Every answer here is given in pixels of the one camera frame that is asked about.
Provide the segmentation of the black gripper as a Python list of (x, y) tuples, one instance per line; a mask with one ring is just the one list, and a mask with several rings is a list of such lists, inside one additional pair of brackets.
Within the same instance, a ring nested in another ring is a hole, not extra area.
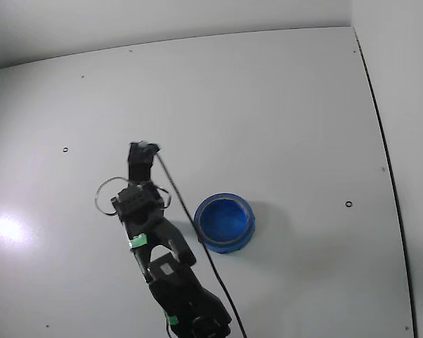
[(164, 221), (161, 196), (151, 180), (137, 184), (130, 182), (111, 199), (111, 204), (125, 226), (150, 226)]

